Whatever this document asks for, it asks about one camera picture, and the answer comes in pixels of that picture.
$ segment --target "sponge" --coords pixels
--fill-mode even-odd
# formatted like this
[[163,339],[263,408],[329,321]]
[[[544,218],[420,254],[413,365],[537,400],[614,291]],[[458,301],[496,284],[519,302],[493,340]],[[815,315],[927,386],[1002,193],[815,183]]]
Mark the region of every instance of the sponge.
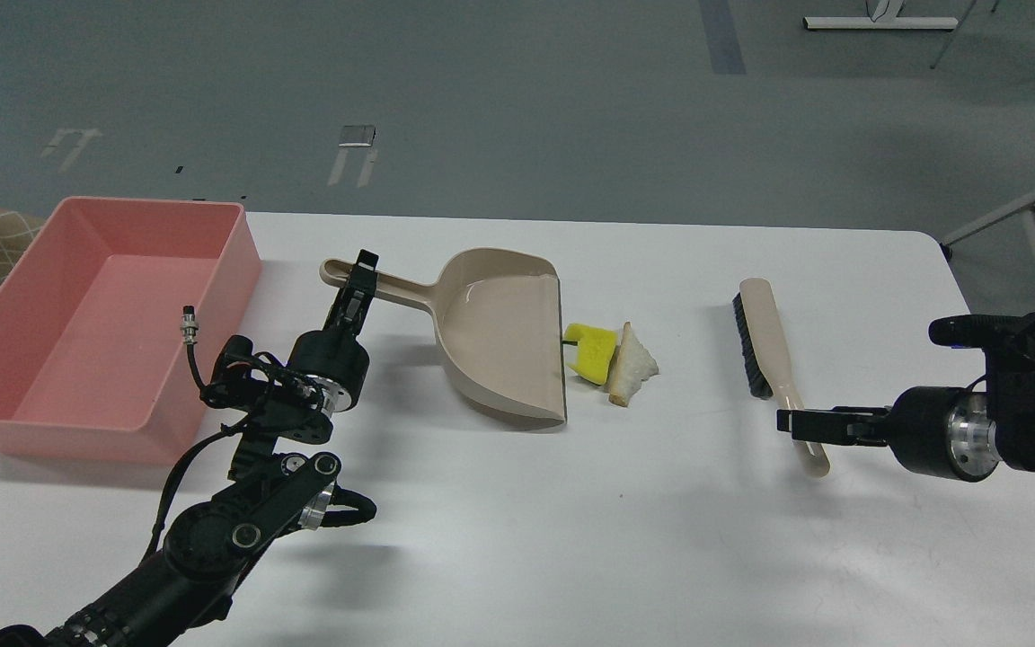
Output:
[[617,332],[604,328],[571,323],[562,341],[578,344],[578,363],[569,367],[595,385],[603,385],[610,377],[613,351],[617,348]]

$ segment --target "hand brush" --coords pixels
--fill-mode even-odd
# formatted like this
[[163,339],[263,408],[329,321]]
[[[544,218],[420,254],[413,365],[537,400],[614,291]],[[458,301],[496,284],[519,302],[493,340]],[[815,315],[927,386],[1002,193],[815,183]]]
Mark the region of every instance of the hand brush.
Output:
[[[734,297],[734,316],[740,334],[740,349],[745,358],[748,392],[769,400],[776,394],[780,409],[804,409],[797,386],[793,384],[793,363],[789,344],[780,327],[773,288],[765,278],[745,278]],[[805,474],[821,478],[829,473],[825,447],[816,442],[793,442]]]

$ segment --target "pink plastic bin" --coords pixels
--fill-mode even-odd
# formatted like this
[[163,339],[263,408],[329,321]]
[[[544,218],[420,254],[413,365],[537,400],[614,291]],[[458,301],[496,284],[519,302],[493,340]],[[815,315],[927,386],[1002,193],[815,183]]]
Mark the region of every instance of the pink plastic bin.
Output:
[[242,205],[66,198],[0,288],[0,451],[174,463],[205,412],[181,306],[207,373],[260,271]]

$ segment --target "dustpan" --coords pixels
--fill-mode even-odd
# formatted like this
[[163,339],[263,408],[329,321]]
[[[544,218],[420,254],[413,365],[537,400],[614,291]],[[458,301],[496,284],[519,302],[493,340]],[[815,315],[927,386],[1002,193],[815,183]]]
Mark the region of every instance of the dustpan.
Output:
[[[342,286],[352,263],[329,259],[320,274]],[[378,272],[378,298],[427,312],[452,385],[490,409],[564,420],[562,294],[545,259],[473,248],[419,284]]]

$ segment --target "connector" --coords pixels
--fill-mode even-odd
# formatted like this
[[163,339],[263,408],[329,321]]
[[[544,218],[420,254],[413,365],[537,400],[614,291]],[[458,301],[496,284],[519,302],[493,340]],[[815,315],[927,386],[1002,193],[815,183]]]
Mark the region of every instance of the connector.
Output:
[[181,342],[185,345],[198,344],[198,319],[193,305],[181,308]]

